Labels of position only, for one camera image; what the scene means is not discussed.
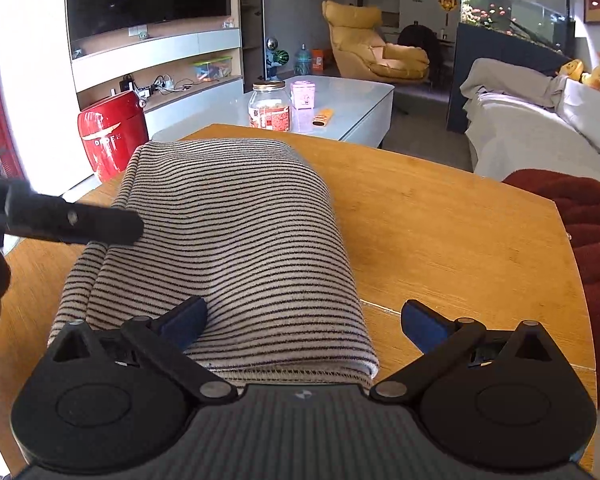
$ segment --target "sticker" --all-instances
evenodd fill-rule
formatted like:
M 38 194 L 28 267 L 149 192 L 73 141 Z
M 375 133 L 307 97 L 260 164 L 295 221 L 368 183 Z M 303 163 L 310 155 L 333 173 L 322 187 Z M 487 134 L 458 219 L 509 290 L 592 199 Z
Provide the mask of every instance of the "sticker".
M 280 108 L 251 108 L 249 107 L 249 124 L 252 128 L 288 132 L 290 126 L 290 109 Z

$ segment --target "striped towel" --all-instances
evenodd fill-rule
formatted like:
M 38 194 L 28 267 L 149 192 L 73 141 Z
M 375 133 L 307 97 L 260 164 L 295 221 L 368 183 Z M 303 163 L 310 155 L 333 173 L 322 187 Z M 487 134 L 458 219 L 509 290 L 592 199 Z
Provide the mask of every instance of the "striped towel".
M 92 242 L 69 273 L 52 327 L 108 329 L 196 295 L 203 335 L 186 354 L 245 382 L 355 382 L 378 372 L 328 188 L 268 139 L 149 142 L 114 206 L 139 212 L 133 247 Z

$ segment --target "red cushion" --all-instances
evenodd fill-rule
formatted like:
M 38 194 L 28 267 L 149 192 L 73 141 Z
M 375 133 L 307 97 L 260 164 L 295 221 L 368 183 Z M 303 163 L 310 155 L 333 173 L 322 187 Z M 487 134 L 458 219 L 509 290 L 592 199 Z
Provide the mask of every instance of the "red cushion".
M 553 200 L 580 271 L 596 351 L 600 407 L 600 182 L 547 170 L 519 170 L 504 182 Z

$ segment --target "orange container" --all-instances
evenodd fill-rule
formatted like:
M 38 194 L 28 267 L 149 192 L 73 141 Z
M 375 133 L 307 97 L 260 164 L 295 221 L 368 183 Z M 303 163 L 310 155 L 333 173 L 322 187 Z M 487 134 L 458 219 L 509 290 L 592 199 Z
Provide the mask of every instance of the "orange container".
M 314 72 L 322 72 L 324 69 L 324 50 L 321 48 L 314 48 L 311 51 L 312 59 L 312 70 Z

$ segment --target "pink box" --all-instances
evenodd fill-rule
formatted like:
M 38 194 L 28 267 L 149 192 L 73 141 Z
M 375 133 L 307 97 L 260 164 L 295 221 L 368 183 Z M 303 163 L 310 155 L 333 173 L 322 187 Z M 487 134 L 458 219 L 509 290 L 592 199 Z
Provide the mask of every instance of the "pink box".
M 291 102 L 296 110 L 313 108 L 315 103 L 315 83 L 294 81 L 291 83 Z

